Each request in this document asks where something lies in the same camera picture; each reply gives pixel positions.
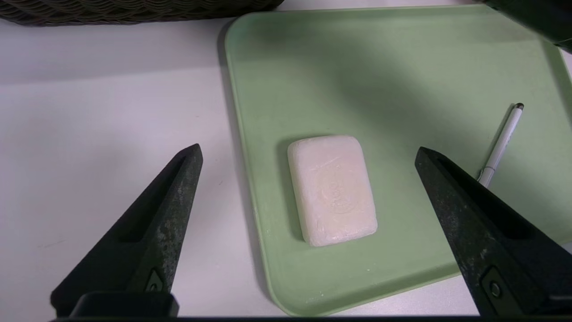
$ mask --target bar of soap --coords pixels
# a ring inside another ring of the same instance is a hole
[[[353,136],[296,141],[288,163],[304,240],[325,246],[378,229],[362,147]]]

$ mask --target woven basket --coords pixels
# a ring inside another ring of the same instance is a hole
[[[283,0],[0,0],[0,18],[28,26],[134,24],[235,17]]]

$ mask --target white table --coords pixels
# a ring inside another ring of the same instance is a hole
[[[280,9],[469,2],[286,0]],[[0,320],[52,319],[50,292],[167,161],[194,143],[205,163],[172,289],[180,315],[283,315],[267,295],[219,64],[230,21],[0,22]],[[477,311],[455,277],[341,314]]]

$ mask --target green tray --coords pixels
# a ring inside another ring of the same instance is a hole
[[[571,84],[557,48],[481,5],[249,14],[226,40],[270,294],[327,315],[458,274],[414,166],[420,146],[481,168],[511,103],[525,110],[490,189],[572,240]],[[295,140],[355,136],[379,228],[312,248],[287,161]]]

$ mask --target pen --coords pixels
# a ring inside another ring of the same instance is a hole
[[[510,137],[513,135],[514,129],[517,128],[518,120],[521,118],[524,104],[514,104],[513,110],[510,111],[509,118],[503,127],[502,132],[496,141],[495,147],[492,149],[491,156],[488,158],[487,164],[484,165],[478,179],[479,183],[488,188],[492,175],[495,174],[496,167],[501,161],[502,155],[505,153],[506,146],[509,144]]]

